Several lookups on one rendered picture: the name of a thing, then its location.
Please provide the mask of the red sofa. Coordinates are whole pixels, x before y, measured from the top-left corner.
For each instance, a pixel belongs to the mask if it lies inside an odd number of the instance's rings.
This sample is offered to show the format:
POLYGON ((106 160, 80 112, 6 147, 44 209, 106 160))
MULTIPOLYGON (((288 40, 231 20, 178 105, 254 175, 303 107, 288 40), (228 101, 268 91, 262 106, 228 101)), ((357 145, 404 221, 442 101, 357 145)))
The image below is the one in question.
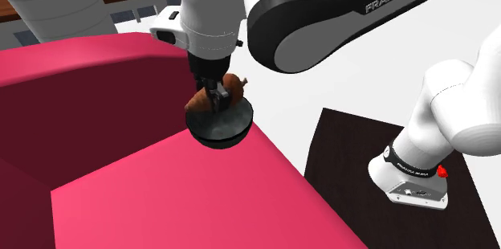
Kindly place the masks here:
POLYGON ((367 249, 259 127, 199 144, 192 93, 145 33, 0 51, 0 249, 367 249))

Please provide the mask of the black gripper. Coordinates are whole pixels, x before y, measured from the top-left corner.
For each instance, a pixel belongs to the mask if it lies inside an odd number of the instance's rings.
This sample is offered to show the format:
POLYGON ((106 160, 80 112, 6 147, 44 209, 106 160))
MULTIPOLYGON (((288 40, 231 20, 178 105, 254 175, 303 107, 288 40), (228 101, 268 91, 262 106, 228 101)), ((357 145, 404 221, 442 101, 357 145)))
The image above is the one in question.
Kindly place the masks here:
POLYGON ((202 84, 203 90, 210 102, 213 101, 213 111, 222 112, 229 108, 231 102, 230 90, 224 88, 220 80, 229 69, 231 55, 222 59, 203 59, 188 53, 189 69, 197 84, 202 84))

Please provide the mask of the dark robot stand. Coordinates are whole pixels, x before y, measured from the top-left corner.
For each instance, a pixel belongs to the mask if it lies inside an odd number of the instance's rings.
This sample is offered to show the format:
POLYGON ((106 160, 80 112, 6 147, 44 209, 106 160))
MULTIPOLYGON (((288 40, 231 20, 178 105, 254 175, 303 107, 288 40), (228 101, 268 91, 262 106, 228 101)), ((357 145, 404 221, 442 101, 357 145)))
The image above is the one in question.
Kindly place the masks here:
POLYGON ((442 164, 449 202, 431 210, 391 202, 369 161, 401 127, 328 108, 320 114, 304 177, 368 249, 501 249, 463 155, 442 164))

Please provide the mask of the black round bowl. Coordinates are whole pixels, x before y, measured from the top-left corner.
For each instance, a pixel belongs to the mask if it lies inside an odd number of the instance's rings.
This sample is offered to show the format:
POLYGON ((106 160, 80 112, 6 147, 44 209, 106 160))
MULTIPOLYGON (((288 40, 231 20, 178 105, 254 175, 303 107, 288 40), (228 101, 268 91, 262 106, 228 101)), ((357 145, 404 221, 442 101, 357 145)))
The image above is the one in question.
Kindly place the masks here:
POLYGON ((254 110, 243 97, 235 106, 222 112, 187 112, 186 125, 199 143, 211 149, 228 149, 237 145, 249 132, 254 110))

